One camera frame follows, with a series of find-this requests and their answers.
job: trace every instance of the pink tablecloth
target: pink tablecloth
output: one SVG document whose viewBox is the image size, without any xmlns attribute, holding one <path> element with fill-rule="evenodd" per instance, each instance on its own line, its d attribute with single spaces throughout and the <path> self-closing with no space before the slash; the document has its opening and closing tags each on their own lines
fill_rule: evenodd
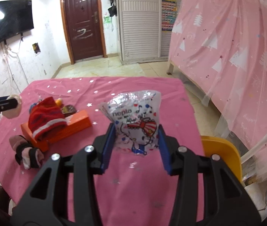
<svg viewBox="0 0 267 226">
<path fill-rule="evenodd" d="M 50 147 L 45 154 L 72 155 L 94 138 L 106 132 L 109 120 L 97 111 L 97 105 L 111 99 L 112 94 L 138 90 L 157 90 L 162 93 L 160 122 L 167 135 L 177 138 L 196 154 L 203 155 L 201 140 L 183 84 L 178 79 L 146 77 L 93 77 L 35 81 L 21 94 L 23 108 L 18 118 L 0 120 L 0 183 L 15 203 L 18 203 L 37 169 L 25 170 L 14 159 L 9 137 L 21 134 L 20 124 L 28 120 L 28 109 L 40 97 L 63 98 L 78 110 L 86 109 L 92 127 L 68 137 Z M 167 226 L 170 220 L 176 176 L 170 177 L 163 168 L 158 150 L 145 157 L 113 151 L 109 168 L 95 176 L 96 193 L 104 225 Z M 68 198 L 72 208 L 72 198 Z M 198 220 L 203 217 L 203 184 L 199 184 Z"/>
</svg>

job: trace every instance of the colorful chart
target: colorful chart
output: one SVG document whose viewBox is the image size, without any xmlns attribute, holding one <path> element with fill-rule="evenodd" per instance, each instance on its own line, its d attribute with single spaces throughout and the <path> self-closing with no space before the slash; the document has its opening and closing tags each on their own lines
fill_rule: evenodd
<svg viewBox="0 0 267 226">
<path fill-rule="evenodd" d="M 175 0 L 162 0 L 162 31 L 172 31 L 177 14 Z"/>
</svg>

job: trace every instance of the yellow chair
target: yellow chair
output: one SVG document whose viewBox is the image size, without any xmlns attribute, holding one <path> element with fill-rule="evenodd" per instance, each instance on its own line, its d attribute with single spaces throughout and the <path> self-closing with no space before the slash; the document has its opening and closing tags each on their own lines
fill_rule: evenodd
<svg viewBox="0 0 267 226">
<path fill-rule="evenodd" d="M 210 157 L 213 154 L 218 154 L 231 169 L 237 179 L 242 181 L 242 165 L 240 162 L 240 155 L 236 147 L 230 143 L 228 140 L 201 136 L 203 148 L 206 157 Z"/>
</svg>

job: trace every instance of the orange box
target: orange box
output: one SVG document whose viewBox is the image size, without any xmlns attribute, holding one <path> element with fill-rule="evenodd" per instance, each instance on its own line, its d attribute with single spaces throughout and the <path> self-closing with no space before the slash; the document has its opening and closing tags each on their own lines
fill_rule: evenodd
<svg viewBox="0 0 267 226">
<path fill-rule="evenodd" d="M 39 148 L 42 152 L 49 150 L 49 145 L 54 144 L 58 142 L 59 140 L 62 140 L 68 136 L 73 135 L 74 133 L 77 133 L 85 128 L 90 127 L 92 124 L 89 120 L 89 116 L 86 112 L 86 110 L 79 111 L 69 117 L 66 118 L 68 121 L 68 125 L 60 130 L 55 137 L 50 138 L 48 140 L 43 141 L 36 141 L 32 137 L 32 132 L 28 127 L 28 123 L 21 124 L 21 130 L 24 135 L 24 137 L 29 140 L 34 147 Z"/>
</svg>

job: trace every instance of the metal screw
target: metal screw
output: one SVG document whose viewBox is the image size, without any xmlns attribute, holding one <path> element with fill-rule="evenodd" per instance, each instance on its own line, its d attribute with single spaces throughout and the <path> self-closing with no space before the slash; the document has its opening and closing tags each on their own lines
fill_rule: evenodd
<svg viewBox="0 0 267 226">
<path fill-rule="evenodd" d="M 181 152 L 181 153 L 185 153 L 185 152 L 187 152 L 187 147 L 185 147 L 185 146 L 180 146 L 180 147 L 178 147 L 178 151 L 179 152 Z"/>
<path fill-rule="evenodd" d="M 95 149 L 94 146 L 92 146 L 92 145 L 88 145 L 88 146 L 86 146 L 86 147 L 84 148 L 84 151 L 87 152 L 87 153 L 90 153 L 90 152 L 92 152 L 94 149 Z"/>
<path fill-rule="evenodd" d="M 219 156 L 218 154 L 213 154 L 213 155 L 211 156 L 211 158 L 212 158 L 212 160 L 214 160 L 214 161 L 219 161 L 219 160 L 220 160 L 220 156 Z"/>
<path fill-rule="evenodd" d="M 60 155 L 57 154 L 57 153 L 52 154 L 52 156 L 51 156 L 51 159 L 52 159 L 53 161 L 57 161 L 59 158 L 60 158 Z"/>
</svg>

